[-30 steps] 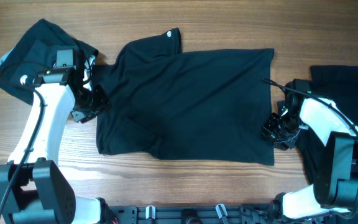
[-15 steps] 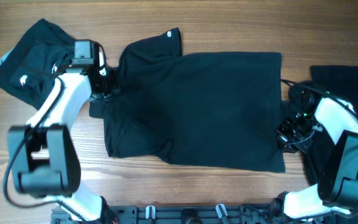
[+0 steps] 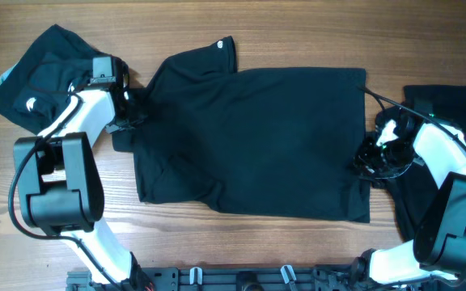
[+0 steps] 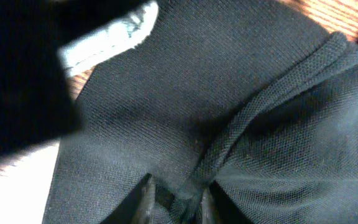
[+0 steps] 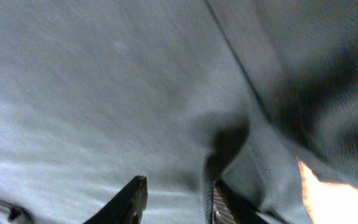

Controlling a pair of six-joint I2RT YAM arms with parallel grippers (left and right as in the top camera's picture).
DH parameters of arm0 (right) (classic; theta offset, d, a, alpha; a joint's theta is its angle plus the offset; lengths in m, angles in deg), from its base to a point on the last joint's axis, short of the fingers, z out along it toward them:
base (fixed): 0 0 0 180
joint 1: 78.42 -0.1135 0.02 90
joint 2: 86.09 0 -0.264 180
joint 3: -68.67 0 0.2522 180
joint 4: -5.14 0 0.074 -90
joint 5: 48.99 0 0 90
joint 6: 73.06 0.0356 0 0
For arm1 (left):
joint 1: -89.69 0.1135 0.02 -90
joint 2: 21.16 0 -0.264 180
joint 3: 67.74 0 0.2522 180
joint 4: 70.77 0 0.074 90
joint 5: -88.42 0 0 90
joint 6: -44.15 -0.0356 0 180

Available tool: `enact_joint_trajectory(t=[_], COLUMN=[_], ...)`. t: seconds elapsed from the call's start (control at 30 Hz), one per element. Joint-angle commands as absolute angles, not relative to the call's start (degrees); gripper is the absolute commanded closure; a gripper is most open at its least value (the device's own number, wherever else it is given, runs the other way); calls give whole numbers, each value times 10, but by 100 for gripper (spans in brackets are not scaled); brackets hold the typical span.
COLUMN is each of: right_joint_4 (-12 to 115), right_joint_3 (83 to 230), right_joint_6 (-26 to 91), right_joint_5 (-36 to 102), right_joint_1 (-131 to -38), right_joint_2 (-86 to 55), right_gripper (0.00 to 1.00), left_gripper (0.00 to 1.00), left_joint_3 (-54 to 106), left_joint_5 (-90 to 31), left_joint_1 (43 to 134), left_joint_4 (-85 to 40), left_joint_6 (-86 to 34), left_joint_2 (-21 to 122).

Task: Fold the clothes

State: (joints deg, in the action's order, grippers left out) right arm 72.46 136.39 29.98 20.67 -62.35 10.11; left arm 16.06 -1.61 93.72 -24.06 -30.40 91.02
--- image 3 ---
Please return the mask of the black t-shirt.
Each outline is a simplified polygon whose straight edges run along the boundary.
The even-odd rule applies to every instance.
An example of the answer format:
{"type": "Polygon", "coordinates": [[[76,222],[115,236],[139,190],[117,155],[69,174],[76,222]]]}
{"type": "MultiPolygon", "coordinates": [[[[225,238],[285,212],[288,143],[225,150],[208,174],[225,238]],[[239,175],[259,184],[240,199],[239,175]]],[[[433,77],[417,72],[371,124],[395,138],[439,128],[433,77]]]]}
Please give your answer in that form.
{"type": "Polygon", "coordinates": [[[131,92],[138,198],[199,201],[220,213],[370,220],[353,160],[366,135],[362,68],[239,70],[227,36],[168,57],[131,92]]]}

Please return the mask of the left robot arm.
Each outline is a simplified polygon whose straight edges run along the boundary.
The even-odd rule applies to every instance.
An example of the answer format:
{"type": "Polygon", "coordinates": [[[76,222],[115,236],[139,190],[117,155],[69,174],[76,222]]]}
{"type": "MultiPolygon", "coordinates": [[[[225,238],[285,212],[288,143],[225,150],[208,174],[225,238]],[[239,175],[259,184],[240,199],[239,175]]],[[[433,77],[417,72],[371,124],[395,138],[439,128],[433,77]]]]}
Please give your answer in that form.
{"type": "Polygon", "coordinates": [[[153,290],[103,217],[104,188],[92,153],[103,130],[129,127],[129,67],[100,55],[83,75],[62,91],[69,105],[48,128],[15,142],[9,216],[29,238],[66,244],[88,267],[93,289],[153,290]]]}

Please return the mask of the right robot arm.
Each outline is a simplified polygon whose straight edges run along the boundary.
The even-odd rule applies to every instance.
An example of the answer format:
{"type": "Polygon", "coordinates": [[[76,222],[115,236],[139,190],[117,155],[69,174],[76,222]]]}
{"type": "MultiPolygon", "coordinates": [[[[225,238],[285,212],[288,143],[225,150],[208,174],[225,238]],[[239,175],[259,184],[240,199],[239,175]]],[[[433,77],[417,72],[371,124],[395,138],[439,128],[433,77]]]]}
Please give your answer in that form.
{"type": "Polygon", "coordinates": [[[369,178],[389,181],[422,163],[436,193],[413,239],[371,251],[366,275],[376,288],[466,281],[466,141],[461,127],[410,110],[383,114],[355,158],[369,178]]]}

